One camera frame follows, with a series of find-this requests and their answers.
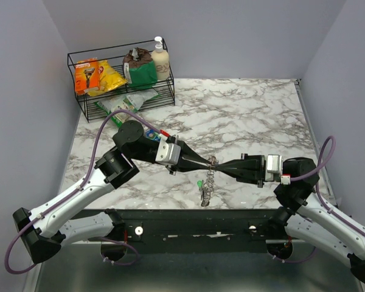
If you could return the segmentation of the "steel key ring organiser disc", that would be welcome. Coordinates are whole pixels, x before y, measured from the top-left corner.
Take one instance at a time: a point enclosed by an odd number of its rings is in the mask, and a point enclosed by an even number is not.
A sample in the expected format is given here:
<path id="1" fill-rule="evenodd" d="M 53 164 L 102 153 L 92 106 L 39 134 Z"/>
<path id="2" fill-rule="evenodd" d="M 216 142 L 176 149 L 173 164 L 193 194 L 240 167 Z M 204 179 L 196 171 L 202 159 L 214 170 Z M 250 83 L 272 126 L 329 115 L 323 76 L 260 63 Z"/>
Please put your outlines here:
<path id="1" fill-rule="evenodd" d="M 206 174 L 206 180 L 201 182 L 201 207 L 207 207 L 210 204 L 212 193 L 214 192 L 215 166 L 218 161 L 215 156 L 209 157 L 209 169 Z"/>

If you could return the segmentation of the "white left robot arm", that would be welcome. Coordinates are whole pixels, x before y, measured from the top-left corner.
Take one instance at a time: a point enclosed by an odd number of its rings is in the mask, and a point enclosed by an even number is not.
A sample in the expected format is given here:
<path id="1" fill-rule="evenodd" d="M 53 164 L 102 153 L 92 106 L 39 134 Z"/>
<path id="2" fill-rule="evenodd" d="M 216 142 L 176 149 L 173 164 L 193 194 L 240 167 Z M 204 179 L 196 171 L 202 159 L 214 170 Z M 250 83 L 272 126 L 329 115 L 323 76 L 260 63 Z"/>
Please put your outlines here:
<path id="1" fill-rule="evenodd" d="M 139 173 L 135 160 L 159 164 L 174 172 L 207 170 L 210 161 L 184 141 L 160 131 L 160 141 L 145 137 L 142 122 L 129 120 L 113 136 L 115 146 L 99 160 L 91 158 L 86 175 L 47 203 L 13 213 L 18 235 L 34 264 L 55 256 L 65 244 L 89 238 L 117 240 L 123 226 L 115 211 L 73 220 L 96 199 L 118 189 Z"/>

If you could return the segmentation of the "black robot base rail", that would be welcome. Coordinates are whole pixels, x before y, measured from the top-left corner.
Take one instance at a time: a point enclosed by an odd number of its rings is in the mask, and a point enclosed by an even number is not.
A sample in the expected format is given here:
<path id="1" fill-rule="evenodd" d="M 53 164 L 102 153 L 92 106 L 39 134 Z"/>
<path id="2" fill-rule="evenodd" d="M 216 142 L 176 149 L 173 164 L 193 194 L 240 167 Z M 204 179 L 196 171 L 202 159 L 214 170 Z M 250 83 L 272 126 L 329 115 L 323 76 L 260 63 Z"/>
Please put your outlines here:
<path id="1" fill-rule="evenodd" d="M 105 209 L 112 240 L 126 240 L 139 254 L 266 253 L 287 243 L 274 225 L 275 209 Z"/>

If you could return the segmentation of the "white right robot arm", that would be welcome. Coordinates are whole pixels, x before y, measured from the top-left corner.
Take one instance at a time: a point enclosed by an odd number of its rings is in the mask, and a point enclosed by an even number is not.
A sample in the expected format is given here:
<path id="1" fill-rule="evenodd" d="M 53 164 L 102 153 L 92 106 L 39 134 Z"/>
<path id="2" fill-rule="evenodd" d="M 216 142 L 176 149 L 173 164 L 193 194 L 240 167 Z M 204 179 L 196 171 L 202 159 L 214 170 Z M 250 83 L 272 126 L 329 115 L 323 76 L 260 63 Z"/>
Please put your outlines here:
<path id="1" fill-rule="evenodd" d="M 320 194 L 321 168 L 309 158 L 283 160 L 280 155 L 244 155 L 214 165 L 216 171 L 242 183 L 262 186 L 277 182 L 274 194 L 281 207 L 268 222 L 269 234 L 274 238 L 287 234 L 309 242 L 344 262 L 365 284 L 365 226 Z"/>

